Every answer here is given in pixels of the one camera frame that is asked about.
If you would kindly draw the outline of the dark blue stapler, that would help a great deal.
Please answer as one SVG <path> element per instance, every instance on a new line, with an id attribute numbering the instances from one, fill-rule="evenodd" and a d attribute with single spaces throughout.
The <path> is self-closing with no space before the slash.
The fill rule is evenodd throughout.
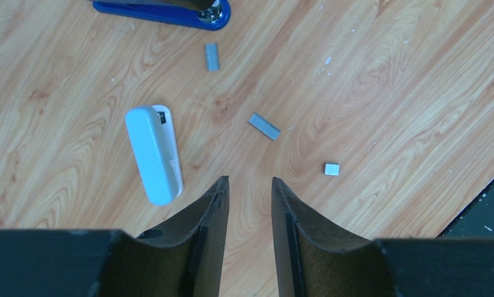
<path id="1" fill-rule="evenodd" d="M 207 31 L 223 29 L 232 16 L 228 1 L 93 1 L 101 13 Z"/>

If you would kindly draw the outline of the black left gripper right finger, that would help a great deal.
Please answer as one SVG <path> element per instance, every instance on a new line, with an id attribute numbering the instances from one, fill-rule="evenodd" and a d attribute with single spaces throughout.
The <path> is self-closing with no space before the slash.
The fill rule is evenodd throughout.
<path id="1" fill-rule="evenodd" d="M 280 296 L 494 296 L 494 238 L 377 238 L 336 225 L 272 179 Z"/>

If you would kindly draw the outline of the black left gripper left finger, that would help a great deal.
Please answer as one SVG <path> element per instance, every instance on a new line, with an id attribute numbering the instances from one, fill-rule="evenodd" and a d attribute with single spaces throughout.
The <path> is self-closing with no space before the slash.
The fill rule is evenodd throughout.
<path id="1" fill-rule="evenodd" d="M 136 237 L 123 230 L 0 230 L 0 296 L 218 296 L 228 213 L 222 176 Z"/>

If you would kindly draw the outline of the light blue stapler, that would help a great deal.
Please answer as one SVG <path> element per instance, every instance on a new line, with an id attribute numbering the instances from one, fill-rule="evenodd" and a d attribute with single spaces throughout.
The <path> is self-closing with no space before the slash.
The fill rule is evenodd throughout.
<path id="1" fill-rule="evenodd" d="M 184 189 L 171 110 L 138 106 L 126 113 L 125 123 L 148 200 L 170 204 Z"/>

